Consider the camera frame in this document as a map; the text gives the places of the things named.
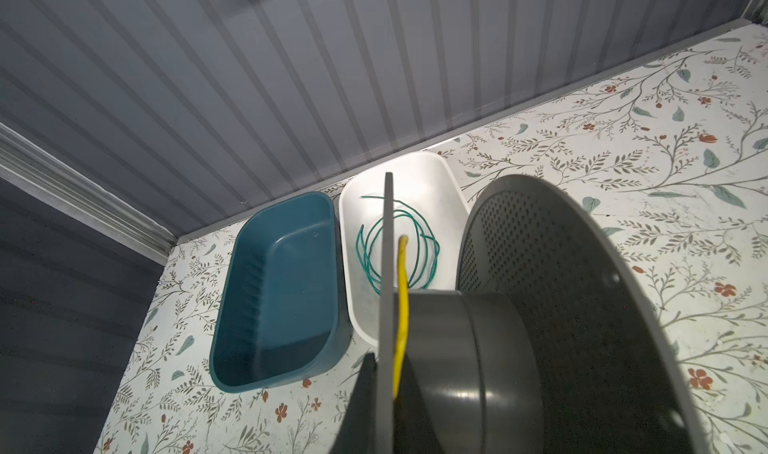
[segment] green wire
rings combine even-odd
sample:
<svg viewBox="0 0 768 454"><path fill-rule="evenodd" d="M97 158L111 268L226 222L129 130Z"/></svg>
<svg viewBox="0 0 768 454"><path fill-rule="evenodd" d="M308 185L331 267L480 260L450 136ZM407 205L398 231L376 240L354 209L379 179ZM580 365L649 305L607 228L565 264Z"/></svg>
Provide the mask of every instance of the green wire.
<svg viewBox="0 0 768 454"><path fill-rule="evenodd" d="M379 196L361 196L360 198L384 199L384 197ZM416 231L416 262L413 264L413 271L411 271L411 275L408 276L408 288L417 288L416 286L418 282L421 281L422 277L424 277L424 274L427 273L426 281L422 286L418 287L419 289L426 289L435 279L435 273L437 272L437 258L440 255L440 244L438 243L437 239L435 239L435 234L432 232L432 229L429 227L429 223L423 215L421 215L416 209L410 207L405 202L401 202L398 199L395 199L395 202L405 206L407 209L412 210L423 223L422 225L408 210L394 210L394 219L398 219L400 217L406 217L410 219L413 222L413 228ZM376 223L373 224L373 227L371 227L368 231L368 234L365 236L363 236L363 232L365 231L366 227L365 225L361 225L360 230L357 232L357 239L355 240L355 251L357 252L357 259L360 261L360 266L362 267L363 272L366 273L368 283L371 285L373 290L376 291L377 294L381 292L382 277L371 263L371 253L373 252L374 244L376 244L376 241L382 232L383 221L383 218L377 220ZM429 260L429 244L432 245L433 252L431 262ZM423 259L422 245L425 252Z"/></svg>

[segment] leaf pattern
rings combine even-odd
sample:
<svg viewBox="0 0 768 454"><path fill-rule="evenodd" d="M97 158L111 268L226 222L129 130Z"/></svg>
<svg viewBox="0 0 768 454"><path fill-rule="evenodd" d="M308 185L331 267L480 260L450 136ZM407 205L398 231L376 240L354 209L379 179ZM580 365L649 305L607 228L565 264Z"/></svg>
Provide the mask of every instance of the leaf pattern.
<svg viewBox="0 0 768 454"><path fill-rule="evenodd" d="M742 209L746 209L744 206L744 202L742 202L739 197L735 196L730 190L726 189L724 186L708 186L709 190L714 192L715 197L717 197L720 200L723 200L725 202L728 202L731 205L741 207Z"/></svg>
<svg viewBox="0 0 768 454"><path fill-rule="evenodd" d="M492 180L522 173L590 212L653 306L715 454L768 452L766 52L765 29L744 26L430 149L445 154L469 205ZM338 197L346 181L322 191ZM332 445L373 351L357 335L308 389L230 394L210 378L206 355L243 224L172 250L96 452Z"/></svg>
<svg viewBox="0 0 768 454"><path fill-rule="evenodd" d="M585 197L581 200L581 206L587 213L592 213L592 211L597 209L599 205L600 199L595 199L594 197Z"/></svg>
<svg viewBox="0 0 768 454"><path fill-rule="evenodd" d="M706 149L704 151L704 165L710 169L716 169L720 165L720 159L717 158L715 152Z"/></svg>
<svg viewBox="0 0 768 454"><path fill-rule="evenodd" d="M688 69L679 69L677 71L677 75L681 79L685 80L686 82L690 82L690 70L688 70Z"/></svg>

